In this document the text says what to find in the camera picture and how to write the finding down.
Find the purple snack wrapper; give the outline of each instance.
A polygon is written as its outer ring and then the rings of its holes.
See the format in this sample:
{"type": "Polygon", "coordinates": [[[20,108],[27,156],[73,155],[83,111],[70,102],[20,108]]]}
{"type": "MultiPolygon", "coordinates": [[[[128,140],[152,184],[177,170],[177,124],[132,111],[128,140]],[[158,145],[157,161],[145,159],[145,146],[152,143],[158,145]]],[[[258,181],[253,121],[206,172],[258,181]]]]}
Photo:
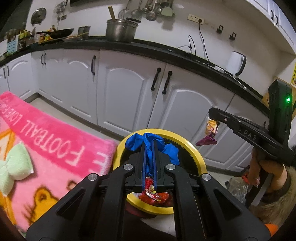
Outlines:
{"type": "Polygon", "coordinates": [[[217,145],[217,141],[214,139],[215,133],[212,133],[202,138],[195,145],[196,146],[205,146],[205,145],[217,145]]]}

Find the white kettle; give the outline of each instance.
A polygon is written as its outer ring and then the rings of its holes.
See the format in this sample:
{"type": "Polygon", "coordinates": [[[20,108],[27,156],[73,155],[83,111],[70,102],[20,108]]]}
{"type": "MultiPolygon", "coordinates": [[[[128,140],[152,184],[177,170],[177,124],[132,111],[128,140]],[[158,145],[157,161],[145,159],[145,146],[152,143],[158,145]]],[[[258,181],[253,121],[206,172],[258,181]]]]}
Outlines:
{"type": "Polygon", "coordinates": [[[226,70],[233,74],[234,78],[237,78],[244,70],[246,62],[247,58],[245,55],[236,51],[232,51],[232,54],[226,66],[226,70]]]}

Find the frying pan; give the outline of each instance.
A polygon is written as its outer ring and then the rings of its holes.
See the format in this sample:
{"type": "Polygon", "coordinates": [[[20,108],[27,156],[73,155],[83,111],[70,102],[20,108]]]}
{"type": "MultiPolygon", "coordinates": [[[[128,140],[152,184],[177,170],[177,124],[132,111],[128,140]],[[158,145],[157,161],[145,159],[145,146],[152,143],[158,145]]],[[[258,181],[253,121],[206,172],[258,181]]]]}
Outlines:
{"type": "Polygon", "coordinates": [[[54,32],[42,31],[42,32],[37,32],[36,34],[48,34],[53,39],[59,39],[59,38],[64,38],[69,36],[71,33],[73,33],[73,30],[74,30],[73,28],[67,28],[67,29],[57,30],[54,32]]]}

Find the screw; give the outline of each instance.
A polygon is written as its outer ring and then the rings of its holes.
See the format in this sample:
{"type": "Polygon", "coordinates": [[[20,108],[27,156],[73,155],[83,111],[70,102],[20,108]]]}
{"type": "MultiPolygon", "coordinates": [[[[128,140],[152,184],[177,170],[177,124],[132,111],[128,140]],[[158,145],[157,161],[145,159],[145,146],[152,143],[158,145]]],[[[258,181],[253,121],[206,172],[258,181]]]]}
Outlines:
{"type": "Polygon", "coordinates": [[[89,174],[89,176],[87,178],[90,181],[94,181],[94,180],[96,180],[98,178],[98,175],[92,173],[92,174],[89,174]]]}
{"type": "Polygon", "coordinates": [[[202,179],[205,180],[205,181],[209,181],[209,180],[211,180],[211,175],[205,173],[205,174],[202,175],[202,179]]]}
{"type": "Polygon", "coordinates": [[[123,168],[125,169],[125,170],[132,170],[133,169],[133,165],[132,164],[125,164],[124,166],[123,166],[123,168]]]}
{"type": "Polygon", "coordinates": [[[166,168],[169,170],[174,170],[176,168],[176,166],[174,164],[167,164],[166,168]]]}

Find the wall hook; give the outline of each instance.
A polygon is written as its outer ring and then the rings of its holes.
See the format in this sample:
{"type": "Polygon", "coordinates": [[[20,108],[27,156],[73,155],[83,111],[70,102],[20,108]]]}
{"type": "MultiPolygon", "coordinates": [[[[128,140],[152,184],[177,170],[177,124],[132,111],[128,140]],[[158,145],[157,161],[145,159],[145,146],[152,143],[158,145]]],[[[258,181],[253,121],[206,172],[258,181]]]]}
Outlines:
{"type": "Polygon", "coordinates": [[[233,32],[232,35],[229,36],[229,39],[234,41],[236,37],[237,37],[237,34],[233,32]]]}
{"type": "Polygon", "coordinates": [[[223,31],[223,28],[224,27],[222,25],[220,25],[219,28],[217,28],[217,33],[221,34],[223,31]]]}

